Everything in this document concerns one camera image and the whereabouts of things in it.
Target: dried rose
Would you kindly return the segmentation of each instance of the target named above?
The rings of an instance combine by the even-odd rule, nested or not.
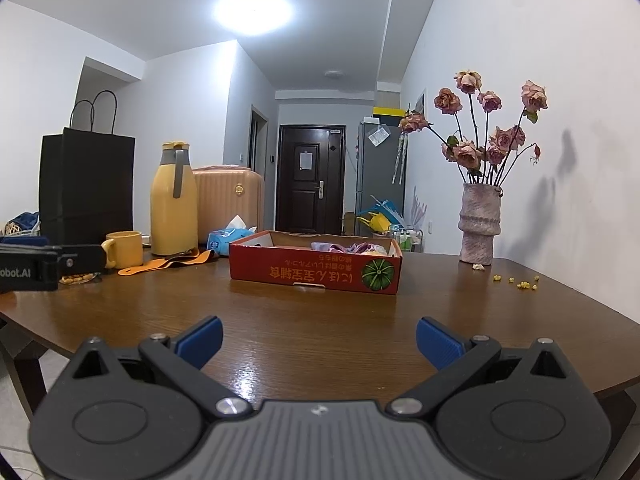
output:
[[[453,150],[451,149],[450,146],[447,146],[444,142],[442,143],[442,154],[444,155],[444,158],[447,159],[447,162],[456,161],[456,157],[453,154]]]
[[[462,110],[460,98],[448,88],[440,89],[440,93],[433,100],[433,104],[441,110],[443,114],[453,115]]]
[[[506,152],[498,148],[496,144],[490,143],[486,149],[486,156],[489,164],[492,166],[498,166],[504,160]]]
[[[487,92],[478,92],[478,102],[482,105],[482,110],[486,113],[502,108],[502,99],[490,90]]]
[[[527,79],[522,86],[522,104],[527,112],[535,114],[540,108],[546,110],[546,93],[545,88],[536,85],[533,81]]]
[[[456,162],[468,170],[477,170],[480,167],[480,153],[472,140],[465,140],[452,148]]]
[[[533,148],[533,153],[535,154],[535,156],[532,156],[532,157],[531,157],[531,161],[532,161],[534,164],[537,164],[537,163],[538,163],[538,161],[540,160],[540,147],[539,147],[537,144],[536,144],[536,145],[535,145],[535,147]],[[536,281],[537,281],[537,280],[539,280],[539,279],[540,279],[540,277],[539,277],[539,276],[536,276],[536,277],[534,278],[534,280],[536,280]]]
[[[513,141],[511,143],[511,149],[517,150],[518,146],[524,146],[524,141],[526,140],[526,138],[524,132],[522,131],[522,128],[516,124],[509,131],[511,133],[511,139]]]
[[[458,72],[453,78],[456,80],[456,87],[465,94],[475,94],[482,86],[482,79],[478,72],[469,72],[463,70]]]
[[[511,149],[511,141],[513,140],[513,135],[511,133],[511,129],[509,130],[501,130],[498,126],[495,127],[494,132],[490,136],[491,142],[498,146],[505,153]]]
[[[427,126],[429,126],[429,123],[424,118],[424,114],[419,114],[415,110],[405,115],[400,121],[400,128],[406,134],[421,130]]]

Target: tiled floor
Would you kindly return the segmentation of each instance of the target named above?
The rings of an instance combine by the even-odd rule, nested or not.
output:
[[[67,359],[48,351],[40,359],[47,388],[65,367]],[[628,389],[629,395],[640,406],[640,385]],[[27,441],[29,422],[6,369],[0,362],[0,452],[24,480],[42,478]],[[640,408],[623,435],[618,447],[605,464],[596,480],[618,480],[631,461],[640,452]],[[633,480],[640,480],[640,474]]]
[[[48,351],[40,359],[47,388],[65,367],[67,359]],[[23,479],[42,478],[27,442],[29,421],[15,393],[11,379],[0,360],[0,452]]]

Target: door handle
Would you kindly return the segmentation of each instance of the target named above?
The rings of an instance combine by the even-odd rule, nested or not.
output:
[[[318,198],[322,200],[324,198],[324,180],[320,181],[320,186],[316,186],[316,189],[318,190]]]

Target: pink suitcase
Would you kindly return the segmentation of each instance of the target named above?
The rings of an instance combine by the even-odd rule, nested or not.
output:
[[[264,179],[242,166],[208,166],[193,170],[198,186],[198,242],[225,228],[239,215],[249,229],[262,231]]]

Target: ceiling light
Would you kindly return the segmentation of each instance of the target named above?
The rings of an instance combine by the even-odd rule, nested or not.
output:
[[[214,16],[225,28],[258,36],[286,25],[293,15],[285,0],[220,0]]]
[[[344,72],[342,70],[327,70],[324,73],[324,77],[328,77],[329,79],[340,79],[344,76]]]

